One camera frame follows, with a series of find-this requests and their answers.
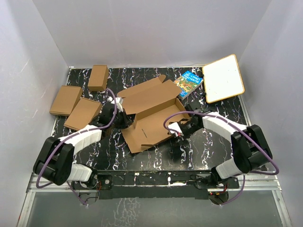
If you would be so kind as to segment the blue Treehouse book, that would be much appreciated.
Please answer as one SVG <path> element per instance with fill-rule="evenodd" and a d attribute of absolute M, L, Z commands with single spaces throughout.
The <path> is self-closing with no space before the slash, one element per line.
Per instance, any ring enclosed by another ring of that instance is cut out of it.
<path fill-rule="evenodd" d="M 174 80 L 174 83 L 181 88 L 181 92 L 178 95 L 180 100 L 184 100 L 193 91 L 195 91 L 203 83 L 203 78 L 193 74 L 190 71 L 186 71 L 180 77 Z"/>

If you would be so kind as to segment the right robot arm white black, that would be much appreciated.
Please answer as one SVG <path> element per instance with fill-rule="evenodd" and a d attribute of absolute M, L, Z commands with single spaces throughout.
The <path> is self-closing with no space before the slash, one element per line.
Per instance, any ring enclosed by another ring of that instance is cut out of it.
<path fill-rule="evenodd" d="M 178 126 L 185 137 L 205 128 L 230 142 L 232 158 L 211 169 L 209 183 L 218 188 L 227 184 L 228 178 L 252 172 L 273 157 L 262 129 L 255 124 L 238 124 L 218 112 L 207 112 L 205 116 L 192 114 L 190 120 L 182 119 Z"/>

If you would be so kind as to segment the white board yellow frame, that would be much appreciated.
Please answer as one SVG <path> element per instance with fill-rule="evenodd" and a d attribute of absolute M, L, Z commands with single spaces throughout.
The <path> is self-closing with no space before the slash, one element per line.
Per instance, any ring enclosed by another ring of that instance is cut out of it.
<path fill-rule="evenodd" d="M 245 92 L 235 54 L 223 57 L 202 67 L 207 103 L 218 102 Z"/>

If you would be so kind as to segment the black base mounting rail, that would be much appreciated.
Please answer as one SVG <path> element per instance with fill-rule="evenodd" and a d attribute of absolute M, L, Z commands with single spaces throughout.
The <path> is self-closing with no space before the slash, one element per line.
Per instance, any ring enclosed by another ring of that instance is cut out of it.
<path fill-rule="evenodd" d="M 100 200 L 118 198 L 194 198 L 207 200 L 212 192 L 238 189 L 233 177 L 219 184 L 210 171 L 96 171 L 87 183 L 72 183 L 79 192 L 92 192 Z"/>

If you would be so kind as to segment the folded brown cardboard box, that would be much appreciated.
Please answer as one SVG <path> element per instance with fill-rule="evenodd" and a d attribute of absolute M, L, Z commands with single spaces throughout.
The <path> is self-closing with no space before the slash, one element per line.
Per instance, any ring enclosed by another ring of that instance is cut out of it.
<path fill-rule="evenodd" d="M 65 121 L 64 126 L 75 131 L 81 130 L 99 114 L 101 108 L 102 104 L 100 102 L 81 98 Z"/>

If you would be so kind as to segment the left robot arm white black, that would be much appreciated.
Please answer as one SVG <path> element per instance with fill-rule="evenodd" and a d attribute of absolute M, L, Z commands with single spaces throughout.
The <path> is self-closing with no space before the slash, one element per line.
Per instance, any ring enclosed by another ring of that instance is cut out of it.
<path fill-rule="evenodd" d="M 111 126 L 126 129 L 131 124 L 122 104 L 111 102 L 79 131 L 65 137 L 47 138 L 33 166 L 33 172 L 38 175 L 36 187 L 44 188 L 51 184 L 62 185 L 73 181 L 81 182 L 88 189 L 94 188 L 98 177 L 93 174 L 91 167 L 74 163 L 74 155 L 99 142 L 103 130 Z"/>

